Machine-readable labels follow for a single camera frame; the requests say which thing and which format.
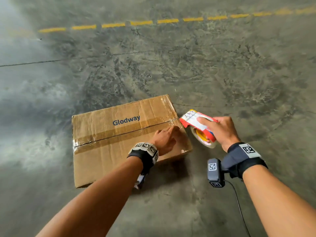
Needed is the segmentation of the person's left hand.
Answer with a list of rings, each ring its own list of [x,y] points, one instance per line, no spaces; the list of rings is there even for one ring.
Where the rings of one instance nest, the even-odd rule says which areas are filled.
[[[150,144],[156,146],[159,151],[159,156],[163,156],[172,151],[173,147],[175,146],[176,142],[168,143],[168,137],[166,129],[158,130],[153,135],[153,137],[148,141]]]

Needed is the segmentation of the person's right hand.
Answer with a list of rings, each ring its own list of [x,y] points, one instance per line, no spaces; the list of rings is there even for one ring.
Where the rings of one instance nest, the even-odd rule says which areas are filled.
[[[218,121],[218,130],[211,132],[213,132],[223,150],[228,152],[228,149],[235,143],[240,143],[241,139],[230,116],[214,117],[214,119]]]

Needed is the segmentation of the red tape dispenser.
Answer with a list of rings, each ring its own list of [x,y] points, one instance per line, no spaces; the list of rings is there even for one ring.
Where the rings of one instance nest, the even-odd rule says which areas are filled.
[[[191,127],[191,126],[194,126],[196,128],[198,128],[199,130],[203,131],[206,135],[207,135],[207,138],[209,140],[212,140],[214,141],[215,136],[213,134],[213,132],[211,132],[210,130],[207,129],[206,126],[200,124],[198,121],[197,121],[197,118],[198,117],[204,117],[206,119],[209,119],[211,121],[215,121],[215,122],[218,122],[217,120],[215,120],[214,118],[212,117],[209,117],[205,114],[202,114],[198,111],[195,111],[195,110],[190,110],[188,111],[187,113],[185,113],[181,118],[180,118],[180,122],[182,123],[182,125],[185,127],[185,128],[188,128],[188,127]]]

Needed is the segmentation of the brown cardboard box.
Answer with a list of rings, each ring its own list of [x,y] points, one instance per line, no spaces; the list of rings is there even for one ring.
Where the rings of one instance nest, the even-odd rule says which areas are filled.
[[[159,164],[180,159],[192,151],[169,95],[72,116],[74,184],[84,188],[101,179],[127,158],[139,142],[151,139],[157,130],[178,126],[182,135]]]

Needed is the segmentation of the person's left forearm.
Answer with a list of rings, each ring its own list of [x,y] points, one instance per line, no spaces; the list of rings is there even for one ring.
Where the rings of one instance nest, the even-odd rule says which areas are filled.
[[[36,237],[106,237],[143,170],[132,156],[61,209]]]

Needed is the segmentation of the person's right forearm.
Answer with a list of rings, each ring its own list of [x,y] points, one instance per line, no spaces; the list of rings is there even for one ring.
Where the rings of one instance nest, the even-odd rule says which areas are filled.
[[[316,209],[266,167],[248,168],[243,181],[268,237],[316,237]]]

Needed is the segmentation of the clear packing tape roll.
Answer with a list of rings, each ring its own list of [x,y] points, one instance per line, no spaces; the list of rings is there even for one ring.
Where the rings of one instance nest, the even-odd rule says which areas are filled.
[[[217,145],[217,140],[214,139],[214,141],[212,140],[209,140],[207,138],[207,135],[199,130],[198,128],[194,127],[194,126],[191,126],[191,132],[193,134],[193,136],[205,147],[207,148],[214,148],[216,145]]]

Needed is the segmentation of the black left wristband with markers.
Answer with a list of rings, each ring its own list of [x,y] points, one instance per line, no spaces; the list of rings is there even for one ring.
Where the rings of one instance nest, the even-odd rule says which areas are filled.
[[[149,173],[150,169],[156,164],[159,158],[159,151],[155,145],[140,142],[137,143],[129,152],[128,157],[136,156],[143,164],[141,175],[145,176]]]

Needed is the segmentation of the grey right wristband with marker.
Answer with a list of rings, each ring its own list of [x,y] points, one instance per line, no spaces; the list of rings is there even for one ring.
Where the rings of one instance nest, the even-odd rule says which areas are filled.
[[[262,156],[250,144],[243,142],[232,144],[221,162],[224,172],[229,173],[231,178],[239,179],[243,179],[244,172],[255,165],[268,168]]]

